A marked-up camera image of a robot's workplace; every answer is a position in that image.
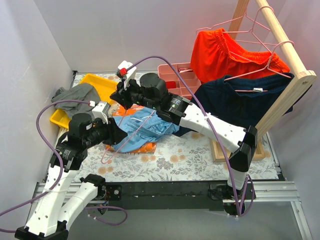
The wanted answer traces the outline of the pink wire hanger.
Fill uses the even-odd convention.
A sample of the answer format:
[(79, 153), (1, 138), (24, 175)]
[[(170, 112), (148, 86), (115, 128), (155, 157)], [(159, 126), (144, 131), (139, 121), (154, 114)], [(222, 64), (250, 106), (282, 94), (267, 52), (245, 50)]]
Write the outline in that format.
[[(126, 116), (132, 116), (135, 112), (137, 112), (137, 110), (135, 110), (135, 108), (130, 108), (129, 110), (125, 110), (125, 111), (121, 114), (121, 120), (120, 120), (120, 122), (119, 122), (119, 126), (122, 124), (122, 121), (124, 120), (124, 118), (125, 118)], [(122, 144), (117, 150), (114, 150), (114, 149), (115, 149), (114, 146), (111, 146), (111, 145), (106, 146), (105, 152), (103, 153), (103, 156), (102, 156), (100, 162), (101, 162), (102, 164), (107, 164), (107, 163), (124, 147), (124, 145), (137, 133), (137, 131), (146, 123), (146, 121), (147, 121), (149, 118), (152, 117), (152, 115), (154, 114), (154, 112), (155, 112), (155, 110), (153, 110), (153, 111), (151, 112), (151, 114), (146, 117), (146, 120), (144, 120), (144, 121), (142, 122), (142, 124), (137, 128), (137, 130), (136, 130), (135, 132), (133, 132), (132, 134), (129, 134), (129, 136), (125, 138), (125, 141), (123, 142), (123, 144)], [(104, 161), (105, 155), (106, 155), (106, 153), (107, 153), (108, 151), (110, 151), (110, 149), (113, 149), (113, 150), (114, 150), (114, 151), (113, 151), (113, 154), (112, 154), (112, 156), (111, 156), (108, 160)]]

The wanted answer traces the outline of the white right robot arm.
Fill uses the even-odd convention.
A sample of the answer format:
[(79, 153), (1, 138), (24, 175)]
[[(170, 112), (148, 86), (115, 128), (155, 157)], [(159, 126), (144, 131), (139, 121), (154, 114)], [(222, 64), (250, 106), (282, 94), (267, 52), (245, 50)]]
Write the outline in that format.
[(257, 147), (258, 131), (227, 123), (185, 97), (170, 93), (166, 83), (155, 73), (144, 74), (140, 81), (123, 79), (110, 98), (125, 109), (136, 104), (156, 111), (162, 120), (203, 134), (230, 151), (231, 171), (226, 192), (237, 199), (245, 192), (244, 183)]

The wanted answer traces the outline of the light blue shorts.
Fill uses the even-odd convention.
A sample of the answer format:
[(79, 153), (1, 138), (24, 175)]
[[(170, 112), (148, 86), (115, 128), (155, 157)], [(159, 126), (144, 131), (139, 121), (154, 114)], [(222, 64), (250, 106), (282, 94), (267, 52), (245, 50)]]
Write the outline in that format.
[[(127, 133), (127, 137), (134, 133), (137, 128), (146, 120), (152, 113), (152, 109), (144, 107), (140, 111), (136, 111), (133, 115), (126, 116), (121, 125), (119, 126), (120, 116), (113, 117), (117, 125)], [(140, 144), (145, 143), (156, 143), (162, 137), (176, 133), (180, 127), (172, 122), (167, 122), (158, 117), (157, 113), (154, 112), (145, 124), (137, 131), (137, 133), (124, 145), (119, 151), (120, 153), (126, 153), (132, 151), (134, 147), (140, 148)], [(116, 145), (113, 145), (116, 151), (125, 142), (125, 138)]]

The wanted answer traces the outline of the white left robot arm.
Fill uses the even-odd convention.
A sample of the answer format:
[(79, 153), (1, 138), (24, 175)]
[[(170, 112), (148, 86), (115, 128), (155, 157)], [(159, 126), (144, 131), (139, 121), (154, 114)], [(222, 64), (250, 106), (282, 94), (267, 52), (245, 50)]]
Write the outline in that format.
[(100, 143), (118, 144), (127, 135), (112, 117), (92, 119), (87, 113), (75, 114), (68, 124), (68, 132), (58, 139), (36, 208), (14, 237), (19, 240), (66, 240), (71, 225), (88, 203), (93, 199), (108, 200), (110, 194), (104, 177), (89, 174), (81, 179), (77, 192), (64, 203), (89, 148)]

